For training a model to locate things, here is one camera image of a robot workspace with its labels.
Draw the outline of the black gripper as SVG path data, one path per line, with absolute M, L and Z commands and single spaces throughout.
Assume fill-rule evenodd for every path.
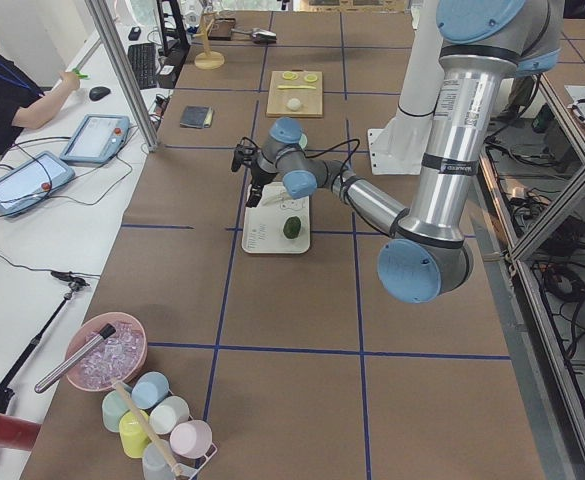
M 274 165 L 263 155 L 258 155 L 252 161 L 251 167 L 251 188 L 246 201 L 247 207 L 257 207 L 262 199 L 263 188 L 276 178 Z

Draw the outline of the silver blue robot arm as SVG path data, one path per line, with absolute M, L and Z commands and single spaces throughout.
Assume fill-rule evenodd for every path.
M 308 157 L 299 144 L 300 124 L 282 117 L 262 147 L 234 154 L 232 168 L 251 171 L 247 207 L 259 204 L 276 176 L 293 199 L 326 188 L 389 237 L 377 272 L 390 295 L 423 303 L 458 288 L 473 267 L 459 222 L 499 87 L 505 78 L 542 73 L 556 64 L 563 9 L 561 1 L 439 3 L 435 25 L 443 39 L 443 79 L 410 206 L 344 163 Z

